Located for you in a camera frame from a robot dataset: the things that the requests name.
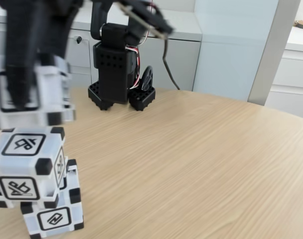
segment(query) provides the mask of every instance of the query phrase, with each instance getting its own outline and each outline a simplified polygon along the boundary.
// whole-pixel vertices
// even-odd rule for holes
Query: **light wood tabletop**
[[[184,91],[144,112],[73,95],[85,228],[51,238],[303,239],[303,119]],[[0,239],[25,238],[20,209],[0,209]]]

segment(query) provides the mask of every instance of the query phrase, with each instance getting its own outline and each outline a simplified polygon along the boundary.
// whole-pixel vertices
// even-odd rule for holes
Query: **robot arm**
[[[114,2],[119,2],[123,10],[136,17],[130,17],[125,44],[139,44],[147,25],[164,35],[172,32],[161,15],[149,12],[139,0],[93,0],[91,34],[94,39],[102,39],[107,15]],[[83,0],[0,0],[0,6],[7,10],[7,90],[18,110],[24,110],[29,100],[38,53],[65,58],[68,34],[82,4]]]

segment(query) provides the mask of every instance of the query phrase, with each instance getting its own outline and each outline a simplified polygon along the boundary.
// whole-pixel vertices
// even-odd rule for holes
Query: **white drawer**
[[[303,95],[270,92],[266,106],[303,118]]]
[[[80,44],[74,40],[74,36],[81,36],[82,41]],[[91,67],[90,60],[90,43],[88,39],[87,32],[71,31],[71,34],[68,39],[67,51],[66,51],[66,60],[71,64],[71,66],[78,67]]]
[[[281,60],[274,85],[303,87],[303,60]]]
[[[89,87],[91,83],[91,75],[72,74],[71,87]]]

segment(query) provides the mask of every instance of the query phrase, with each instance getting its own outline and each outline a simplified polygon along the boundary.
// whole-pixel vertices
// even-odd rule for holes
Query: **black symbol on cube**
[[[4,156],[35,156],[39,153],[46,135],[38,133],[17,133],[6,144]]]
[[[36,141],[36,139],[31,139],[31,138],[20,139],[19,141],[15,142],[16,147],[14,149],[24,147],[25,150],[30,150],[33,148],[34,145],[36,145],[35,141]]]
[[[38,213],[37,219],[42,231],[66,227],[72,223],[68,207]]]
[[[0,177],[0,186],[9,200],[36,201],[40,199],[37,184],[32,177]]]
[[[55,161],[55,178],[58,187],[64,175],[65,166],[66,165],[65,165],[64,152],[63,152],[63,148],[61,148]]]
[[[49,220],[47,220],[48,223],[51,225],[57,225],[61,220],[63,220],[63,215],[59,213],[55,213],[52,217],[50,217]]]
[[[31,191],[31,188],[27,187],[26,182],[23,182],[21,185],[11,181],[8,184],[8,188],[12,190],[12,196],[33,196],[32,193],[28,193]]]

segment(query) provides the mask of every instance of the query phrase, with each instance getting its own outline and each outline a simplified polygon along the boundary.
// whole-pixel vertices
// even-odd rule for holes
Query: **white cube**
[[[15,128],[0,135],[0,207],[37,202],[56,208],[66,176],[62,127]]]
[[[42,209],[36,203],[21,203],[21,212],[32,239],[45,238],[84,227],[80,185],[75,160],[69,160],[66,187],[60,191],[56,209]]]

